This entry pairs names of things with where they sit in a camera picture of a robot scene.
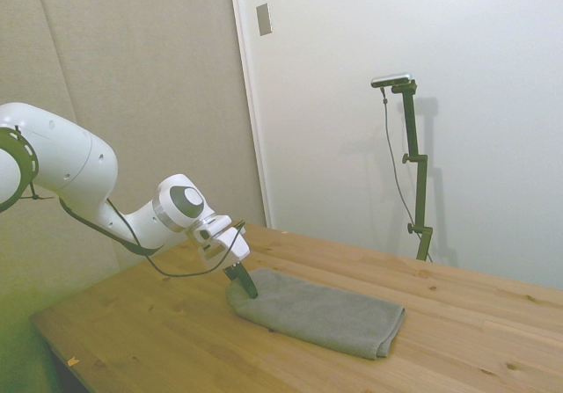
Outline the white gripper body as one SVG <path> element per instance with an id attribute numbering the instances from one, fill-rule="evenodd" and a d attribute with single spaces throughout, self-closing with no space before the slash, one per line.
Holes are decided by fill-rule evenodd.
<path id="1" fill-rule="evenodd" d="M 225 270 L 250 254 L 243 237 L 244 230 L 230 227 L 214 237 L 208 230 L 200 232 L 200 256 L 210 272 Z"/>

